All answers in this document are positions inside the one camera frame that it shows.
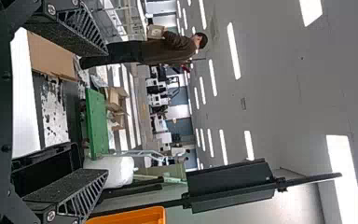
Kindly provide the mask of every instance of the white plastic bag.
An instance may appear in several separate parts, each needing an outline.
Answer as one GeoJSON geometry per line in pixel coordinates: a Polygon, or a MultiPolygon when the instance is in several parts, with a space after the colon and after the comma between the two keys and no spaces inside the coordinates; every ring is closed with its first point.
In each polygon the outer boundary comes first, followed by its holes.
{"type": "Polygon", "coordinates": [[[133,180],[134,161],[132,157],[103,157],[92,161],[86,157],[85,169],[104,169],[109,171],[104,189],[117,189],[129,185],[133,180]]]}

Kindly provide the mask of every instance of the red object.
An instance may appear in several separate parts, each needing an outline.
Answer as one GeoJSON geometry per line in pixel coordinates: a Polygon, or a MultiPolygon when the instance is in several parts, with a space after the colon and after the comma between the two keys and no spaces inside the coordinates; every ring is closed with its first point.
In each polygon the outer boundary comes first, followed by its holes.
{"type": "Polygon", "coordinates": [[[182,65],[182,69],[190,73],[190,69],[188,69],[186,66],[182,65]]]}

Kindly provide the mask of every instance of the man's hair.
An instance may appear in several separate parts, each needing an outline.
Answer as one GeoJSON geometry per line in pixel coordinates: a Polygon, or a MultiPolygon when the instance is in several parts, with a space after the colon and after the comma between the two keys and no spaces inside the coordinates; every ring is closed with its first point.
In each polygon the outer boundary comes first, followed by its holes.
{"type": "Polygon", "coordinates": [[[200,49],[205,48],[206,44],[208,44],[208,36],[205,33],[195,33],[195,35],[202,37],[200,42],[200,49]]]}

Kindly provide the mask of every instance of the cardboard box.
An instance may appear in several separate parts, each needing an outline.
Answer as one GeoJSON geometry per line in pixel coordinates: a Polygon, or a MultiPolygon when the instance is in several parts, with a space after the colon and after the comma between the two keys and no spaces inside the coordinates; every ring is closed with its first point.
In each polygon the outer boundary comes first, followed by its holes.
{"type": "Polygon", "coordinates": [[[125,113],[124,104],[125,99],[129,97],[127,92],[122,87],[108,87],[103,88],[106,96],[106,108],[112,112],[125,113]]]}
{"type": "Polygon", "coordinates": [[[164,26],[160,25],[149,25],[147,31],[147,38],[149,39],[161,39],[164,34],[164,26]]]}
{"type": "Polygon", "coordinates": [[[33,70],[64,80],[77,81],[75,54],[32,32],[28,32],[28,45],[33,70]]]}
{"type": "Polygon", "coordinates": [[[126,129],[125,116],[127,115],[124,113],[117,113],[114,115],[113,122],[115,123],[115,126],[112,127],[112,131],[126,129]]]}

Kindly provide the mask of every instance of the white ceiling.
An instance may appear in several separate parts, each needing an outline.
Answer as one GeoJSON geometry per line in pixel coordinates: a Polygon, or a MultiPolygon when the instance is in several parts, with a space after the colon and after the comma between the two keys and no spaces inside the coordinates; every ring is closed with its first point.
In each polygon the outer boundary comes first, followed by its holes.
{"type": "MultiPolygon", "coordinates": [[[[214,158],[208,148],[198,153],[204,166],[223,164],[219,129],[225,131],[229,163],[245,159],[243,131],[248,130],[255,156],[266,158],[273,168],[303,175],[327,173],[331,167],[325,136],[346,134],[358,176],[358,1],[324,0],[324,14],[308,27],[299,1],[204,2],[204,32],[215,39],[198,57],[213,59],[218,95],[213,97],[207,61],[195,63],[188,88],[194,128],[212,130],[214,158]],[[240,57],[239,80],[227,39],[230,22],[240,57]],[[197,110],[193,90],[200,91],[200,76],[207,104],[197,110]],[[246,99],[246,111],[241,98],[246,99]]],[[[192,34],[192,26],[202,31],[199,0],[191,7],[182,0],[181,6],[187,12],[186,35],[192,34]]],[[[332,187],[320,185],[326,223],[339,220],[332,187]]]]}

